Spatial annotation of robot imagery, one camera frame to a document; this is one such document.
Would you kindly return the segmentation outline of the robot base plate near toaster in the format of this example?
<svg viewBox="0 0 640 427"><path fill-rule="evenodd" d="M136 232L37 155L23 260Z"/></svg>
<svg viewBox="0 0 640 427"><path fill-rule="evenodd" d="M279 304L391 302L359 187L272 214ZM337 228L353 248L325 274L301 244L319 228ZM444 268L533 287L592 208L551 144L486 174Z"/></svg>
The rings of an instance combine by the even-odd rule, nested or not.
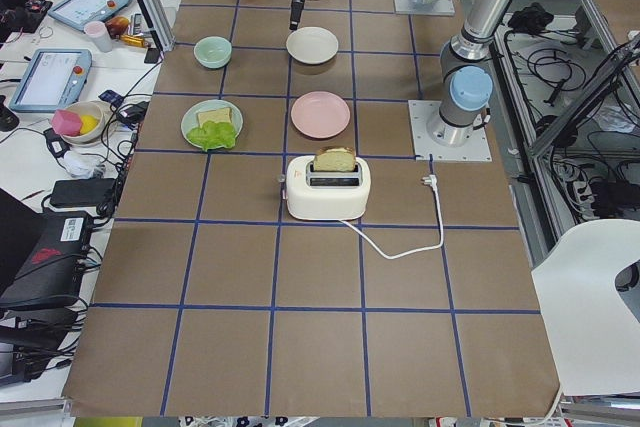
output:
<svg viewBox="0 0 640 427"><path fill-rule="evenodd" d="M492 155L478 114L470 126L453 127L440 116L440 101L408 102L414 157L436 162L491 162Z"/></svg>

